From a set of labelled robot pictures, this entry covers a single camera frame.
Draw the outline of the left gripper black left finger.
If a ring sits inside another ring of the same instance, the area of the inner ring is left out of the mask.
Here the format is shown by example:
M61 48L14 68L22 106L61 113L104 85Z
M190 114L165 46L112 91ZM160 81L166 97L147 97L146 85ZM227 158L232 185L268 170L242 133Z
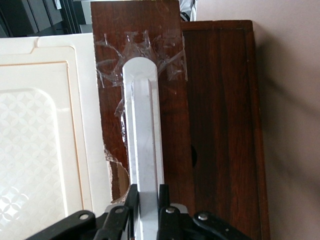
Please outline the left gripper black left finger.
M88 210L70 216L30 236L29 240L130 240L134 238L139 193L136 184L130 186L123 204L109 205L96 217Z

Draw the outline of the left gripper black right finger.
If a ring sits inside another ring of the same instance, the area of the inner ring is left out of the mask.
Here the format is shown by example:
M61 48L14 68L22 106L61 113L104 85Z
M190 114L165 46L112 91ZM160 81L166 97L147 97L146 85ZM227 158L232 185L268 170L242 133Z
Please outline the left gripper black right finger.
M167 184L159 186L158 240L249 240L250 238L208 211L193 217L170 205Z

